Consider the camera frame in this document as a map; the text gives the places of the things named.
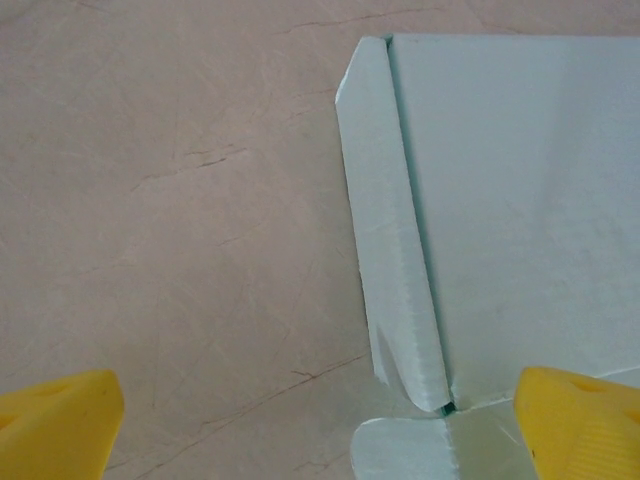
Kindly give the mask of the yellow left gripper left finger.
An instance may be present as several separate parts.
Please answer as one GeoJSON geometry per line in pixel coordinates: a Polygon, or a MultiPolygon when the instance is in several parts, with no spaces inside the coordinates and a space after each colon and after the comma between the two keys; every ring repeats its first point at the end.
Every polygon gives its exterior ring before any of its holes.
{"type": "Polygon", "coordinates": [[[4,393],[1,477],[100,479],[123,416],[123,393],[111,370],[4,393]]]}

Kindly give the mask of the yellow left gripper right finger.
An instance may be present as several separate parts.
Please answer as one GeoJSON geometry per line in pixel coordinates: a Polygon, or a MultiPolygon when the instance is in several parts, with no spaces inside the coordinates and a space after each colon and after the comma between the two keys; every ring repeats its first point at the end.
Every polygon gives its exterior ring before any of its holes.
{"type": "Polygon", "coordinates": [[[528,367],[516,420],[540,479],[637,479],[639,390],[547,367],[528,367]]]}

